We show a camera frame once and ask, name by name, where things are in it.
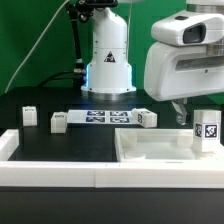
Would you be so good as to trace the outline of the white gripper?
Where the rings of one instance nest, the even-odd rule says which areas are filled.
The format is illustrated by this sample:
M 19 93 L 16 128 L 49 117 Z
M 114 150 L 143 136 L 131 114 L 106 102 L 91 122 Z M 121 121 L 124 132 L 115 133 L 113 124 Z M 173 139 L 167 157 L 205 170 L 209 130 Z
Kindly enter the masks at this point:
M 208 52 L 224 38 L 224 15 L 177 13 L 154 23 L 151 36 L 144 89 L 157 101 L 172 100 L 177 123 L 185 125 L 186 98 L 224 92 L 224 56 Z

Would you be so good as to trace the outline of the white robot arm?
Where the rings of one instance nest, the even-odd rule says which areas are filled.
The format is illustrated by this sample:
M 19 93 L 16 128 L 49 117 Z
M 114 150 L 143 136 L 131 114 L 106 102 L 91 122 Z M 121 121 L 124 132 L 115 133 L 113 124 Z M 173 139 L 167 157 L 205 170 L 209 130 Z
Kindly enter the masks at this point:
M 128 63 L 126 22 L 110 0 L 85 0 L 93 9 L 93 57 L 82 91 L 116 100 L 134 92 Z M 157 101 L 170 100 L 177 122 L 187 123 L 190 97 L 224 92 L 224 0 L 186 0 L 186 9 L 152 25 L 156 42 L 145 63 L 144 89 Z

